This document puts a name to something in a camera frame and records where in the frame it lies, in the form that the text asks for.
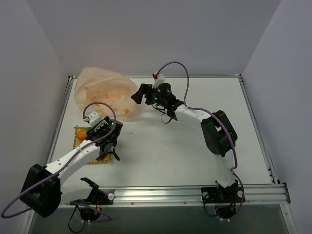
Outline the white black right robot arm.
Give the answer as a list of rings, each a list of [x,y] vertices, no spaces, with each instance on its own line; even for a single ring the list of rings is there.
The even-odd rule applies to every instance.
[[[162,83],[157,88],[151,84],[141,84],[131,98],[137,104],[141,104],[142,99],[146,98],[147,105],[157,104],[163,107],[170,118],[200,127],[207,148],[215,155],[217,184],[228,188],[236,183],[234,170],[237,168],[237,134],[223,111],[211,113],[203,108],[188,106],[172,94],[168,83]]]

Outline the banana print plastic bag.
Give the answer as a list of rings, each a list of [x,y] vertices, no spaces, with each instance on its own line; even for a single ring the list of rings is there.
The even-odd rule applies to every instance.
[[[100,102],[113,108],[116,116],[123,119],[134,119],[140,114],[140,107],[131,99],[138,91],[138,86],[120,73],[97,68],[85,67],[78,75],[74,87],[76,106],[83,110],[88,104],[86,113],[98,111],[101,116],[113,117],[111,110]]]

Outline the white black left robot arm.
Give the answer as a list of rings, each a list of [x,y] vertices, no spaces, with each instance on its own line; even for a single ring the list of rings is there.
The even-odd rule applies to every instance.
[[[21,189],[20,200],[41,217],[50,216],[65,199],[62,186],[82,166],[106,153],[113,153],[123,123],[105,117],[90,124],[86,138],[65,156],[49,164],[32,166]]]

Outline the green fake fruit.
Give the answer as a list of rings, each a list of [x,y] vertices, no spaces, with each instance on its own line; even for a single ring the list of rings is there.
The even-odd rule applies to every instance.
[[[91,128],[83,128],[80,129],[77,134],[76,137],[79,141],[84,141],[87,138],[87,132],[90,130]]]

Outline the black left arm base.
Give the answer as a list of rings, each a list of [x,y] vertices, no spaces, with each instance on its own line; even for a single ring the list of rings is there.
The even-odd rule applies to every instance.
[[[110,222],[113,218],[106,214],[100,205],[103,205],[104,202],[111,202],[108,199],[107,194],[98,190],[97,192],[91,192],[91,194],[86,199],[79,199],[71,201],[70,205],[74,205],[73,213],[71,214],[68,221],[68,229],[73,234],[79,234],[83,231],[86,225],[90,226],[94,223],[104,223]],[[81,227],[78,230],[74,230],[71,227],[71,222],[73,217],[78,212],[78,217],[80,218]]]

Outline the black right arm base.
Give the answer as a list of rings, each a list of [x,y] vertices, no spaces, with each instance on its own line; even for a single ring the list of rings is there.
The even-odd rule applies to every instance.
[[[203,210],[209,217],[218,217],[220,221],[230,221],[234,219],[241,210],[243,203],[246,201],[244,189],[223,188],[223,187],[202,187],[201,199]],[[214,204],[214,213],[210,214],[206,205]]]

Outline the dark red fake grapes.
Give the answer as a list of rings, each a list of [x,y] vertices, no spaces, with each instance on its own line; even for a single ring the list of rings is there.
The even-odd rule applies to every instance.
[[[110,161],[111,160],[111,154],[103,154],[96,158],[97,161]]]

